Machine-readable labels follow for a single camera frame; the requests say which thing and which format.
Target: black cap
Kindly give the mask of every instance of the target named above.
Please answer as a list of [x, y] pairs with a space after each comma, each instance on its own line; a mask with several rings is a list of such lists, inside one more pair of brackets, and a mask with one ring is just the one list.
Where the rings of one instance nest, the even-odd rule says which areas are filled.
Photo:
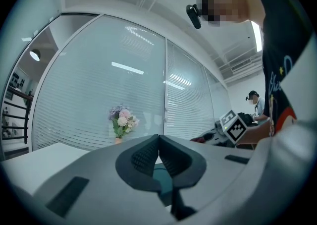
[[250, 97], [252, 97], [253, 95], [259, 96], [256, 91], [252, 90], [252, 91], [250, 91], [250, 93], [249, 93], [249, 97], [246, 97], [246, 100], [250, 100]]

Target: white window blind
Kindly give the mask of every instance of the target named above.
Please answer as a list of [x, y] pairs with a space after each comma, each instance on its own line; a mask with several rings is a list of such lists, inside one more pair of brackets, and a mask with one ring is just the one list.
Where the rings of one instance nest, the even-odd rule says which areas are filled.
[[33, 118], [33, 149], [56, 142], [93, 150], [114, 144], [109, 110], [130, 107], [140, 124], [124, 141], [163, 134], [165, 39], [102, 16], [80, 32], [49, 70]]
[[227, 89], [205, 68], [211, 91], [213, 115], [215, 121], [231, 110]]
[[167, 44], [164, 133], [186, 140], [214, 126], [204, 67], [172, 42]]

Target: person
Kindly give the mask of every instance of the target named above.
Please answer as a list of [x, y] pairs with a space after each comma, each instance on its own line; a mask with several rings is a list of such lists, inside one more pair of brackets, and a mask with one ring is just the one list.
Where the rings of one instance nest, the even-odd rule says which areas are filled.
[[280, 87], [301, 55], [313, 28], [298, 0], [198, 0], [203, 20], [212, 25], [253, 21], [263, 32], [265, 75], [263, 115], [269, 120], [250, 127], [237, 144], [257, 144], [293, 124], [296, 115]]
[[246, 97], [246, 100], [249, 100], [252, 102], [253, 105], [256, 105], [258, 116], [253, 116], [253, 121], [257, 121], [258, 125], [265, 123], [268, 119], [268, 116], [263, 114], [265, 99], [263, 97], [260, 97], [260, 95], [256, 91], [252, 90], [250, 91], [248, 97]]

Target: white table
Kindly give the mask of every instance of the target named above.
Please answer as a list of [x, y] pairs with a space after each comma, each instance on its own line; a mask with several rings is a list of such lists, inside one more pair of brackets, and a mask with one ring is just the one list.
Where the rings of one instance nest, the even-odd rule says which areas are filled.
[[1, 164], [12, 184], [33, 195], [52, 175], [88, 152], [56, 143]]

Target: bouquet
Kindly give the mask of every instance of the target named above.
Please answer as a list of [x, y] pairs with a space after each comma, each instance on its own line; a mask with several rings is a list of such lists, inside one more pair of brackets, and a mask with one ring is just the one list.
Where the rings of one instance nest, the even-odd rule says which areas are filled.
[[111, 108], [109, 120], [112, 121], [115, 136], [119, 139], [139, 125], [139, 120], [132, 115], [128, 107], [123, 105]]

